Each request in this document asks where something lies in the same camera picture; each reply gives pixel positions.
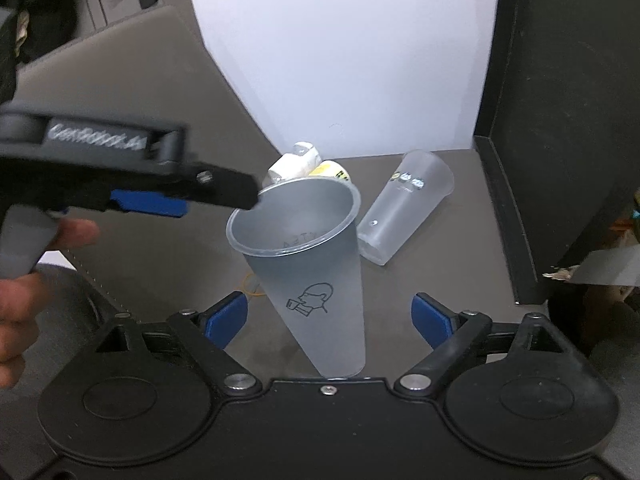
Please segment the person's left hand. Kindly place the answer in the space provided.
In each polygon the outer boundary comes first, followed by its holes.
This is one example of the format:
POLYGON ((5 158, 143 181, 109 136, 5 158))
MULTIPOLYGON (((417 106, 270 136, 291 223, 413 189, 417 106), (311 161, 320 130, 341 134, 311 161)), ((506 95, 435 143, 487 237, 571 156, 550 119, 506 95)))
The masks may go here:
MULTIPOLYGON (((62 219, 47 250, 66 250, 93 244, 100 236, 96 222, 62 219)), ((15 280, 1 281, 0 362, 1 388, 13 388, 25 369, 24 352, 38 339, 36 316, 50 301, 42 275, 32 272, 15 280)))

